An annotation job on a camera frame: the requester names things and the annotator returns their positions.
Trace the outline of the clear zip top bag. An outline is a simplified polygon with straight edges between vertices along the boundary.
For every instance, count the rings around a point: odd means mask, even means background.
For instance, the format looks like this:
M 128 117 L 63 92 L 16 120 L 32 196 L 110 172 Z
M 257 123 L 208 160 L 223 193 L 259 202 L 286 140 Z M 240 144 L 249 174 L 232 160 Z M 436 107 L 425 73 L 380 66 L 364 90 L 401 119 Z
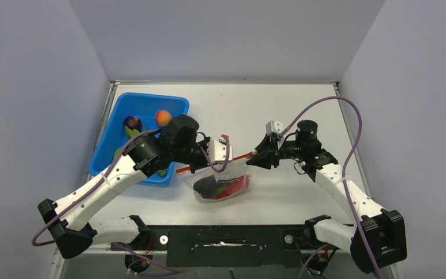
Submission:
M 220 202 L 240 195 L 251 188 L 251 168 L 246 164 L 251 153 L 238 156 L 222 173 L 207 167 L 190 172 L 189 167 L 177 169 L 181 182 L 189 187 L 198 202 Z

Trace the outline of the fake purple eggplant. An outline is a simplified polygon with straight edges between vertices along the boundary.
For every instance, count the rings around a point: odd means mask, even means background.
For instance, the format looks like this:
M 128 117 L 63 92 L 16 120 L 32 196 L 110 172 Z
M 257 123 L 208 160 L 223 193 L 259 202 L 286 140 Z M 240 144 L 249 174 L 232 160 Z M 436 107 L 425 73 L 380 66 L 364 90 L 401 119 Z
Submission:
M 203 199 L 213 199 L 217 188 L 224 183 L 216 181 L 214 176 L 207 176 L 197 180 L 193 185 L 193 190 Z

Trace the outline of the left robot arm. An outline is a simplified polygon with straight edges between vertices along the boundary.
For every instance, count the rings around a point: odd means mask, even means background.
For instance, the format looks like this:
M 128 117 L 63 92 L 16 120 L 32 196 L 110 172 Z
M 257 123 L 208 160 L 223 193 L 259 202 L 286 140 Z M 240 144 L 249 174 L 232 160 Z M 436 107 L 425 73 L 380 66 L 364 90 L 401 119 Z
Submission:
M 146 130 L 132 136 L 111 164 L 82 187 L 56 201 L 45 199 L 38 205 L 45 227 L 32 238 L 49 231 L 50 241 L 65 259 L 85 252 L 91 245 L 121 243 L 142 245 L 148 229 L 137 215 L 92 221 L 104 206 L 134 184 L 166 169 L 172 163 L 190 166 L 191 171 L 211 167 L 217 173 L 232 160 L 228 135 L 197 141 L 199 124 L 187 115 L 173 118 L 167 127 Z

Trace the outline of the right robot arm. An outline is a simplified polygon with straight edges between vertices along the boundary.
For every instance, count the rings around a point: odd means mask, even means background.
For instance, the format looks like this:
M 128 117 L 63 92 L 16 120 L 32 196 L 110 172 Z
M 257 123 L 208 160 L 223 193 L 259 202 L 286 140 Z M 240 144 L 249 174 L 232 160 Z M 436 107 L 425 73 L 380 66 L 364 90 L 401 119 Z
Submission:
M 281 122 L 270 121 L 260 144 L 252 151 L 249 166 L 272 169 L 281 160 L 293 160 L 301 173 L 322 187 L 345 211 L 352 225 L 321 215 L 305 221 L 305 245 L 318 248 L 329 244 L 348 252 L 364 273 L 373 273 L 407 258 L 404 218 L 396 210 L 388 211 L 367 196 L 345 174 L 339 161 L 317 138 L 318 125 L 302 120 L 293 133 L 294 140 L 282 135 Z

